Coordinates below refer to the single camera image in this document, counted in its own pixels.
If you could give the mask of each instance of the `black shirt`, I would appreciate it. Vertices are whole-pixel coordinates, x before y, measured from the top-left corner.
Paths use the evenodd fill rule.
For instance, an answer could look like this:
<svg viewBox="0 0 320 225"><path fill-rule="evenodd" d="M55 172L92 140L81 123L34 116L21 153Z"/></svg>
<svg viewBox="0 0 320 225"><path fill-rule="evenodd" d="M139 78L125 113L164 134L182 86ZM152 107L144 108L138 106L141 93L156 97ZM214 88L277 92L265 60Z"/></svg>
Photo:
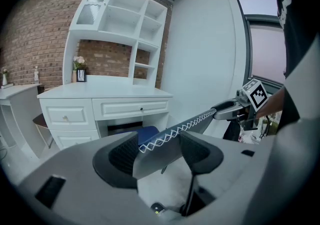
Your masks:
<svg viewBox="0 0 320 225"><path fill-rule="evenodd" d="M277 0L278 16L286 47L286 77L302 60L319 31L319 0ZM299 119L298 111L285 90L278 130Z"/></svg>

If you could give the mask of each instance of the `white desk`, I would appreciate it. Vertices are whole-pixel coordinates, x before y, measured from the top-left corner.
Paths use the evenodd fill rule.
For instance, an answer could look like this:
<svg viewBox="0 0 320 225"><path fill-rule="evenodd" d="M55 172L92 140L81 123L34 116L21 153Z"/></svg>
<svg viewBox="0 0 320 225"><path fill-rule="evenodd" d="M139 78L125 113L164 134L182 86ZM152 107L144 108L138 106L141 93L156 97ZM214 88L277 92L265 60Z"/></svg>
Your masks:
<svg viewBox="0 0 320 225"><path fill-rule="evenodd" d="M9 148L18 145L21 150L41 155L46 144L33 119L41 114L37 99L37 86L41 84L14 85L0 89L0 131Z"/></svg>
<svg viewBox="0 0 320 225"><path fill-rule="evenodd" d="M48 128L60 149L108 135L108 125L142 120L166 128L170 93L120 82L77 82L38 95Z"/></svg>

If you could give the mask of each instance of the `blue object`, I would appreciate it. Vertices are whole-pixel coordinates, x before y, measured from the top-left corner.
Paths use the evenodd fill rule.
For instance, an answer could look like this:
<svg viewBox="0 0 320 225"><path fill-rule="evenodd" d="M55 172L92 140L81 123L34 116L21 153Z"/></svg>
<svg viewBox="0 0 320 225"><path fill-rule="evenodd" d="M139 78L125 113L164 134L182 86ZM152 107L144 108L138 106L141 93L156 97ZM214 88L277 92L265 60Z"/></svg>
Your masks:
<svg viewBox="0 0 320 225"><path fill-rule="evenodd" d="M123 131L119 134L137 132L138 133L138 146L140 147L143 144L148 144L149 140L159 133L159 130L155 126L146 126L137 130Z"/></svg>

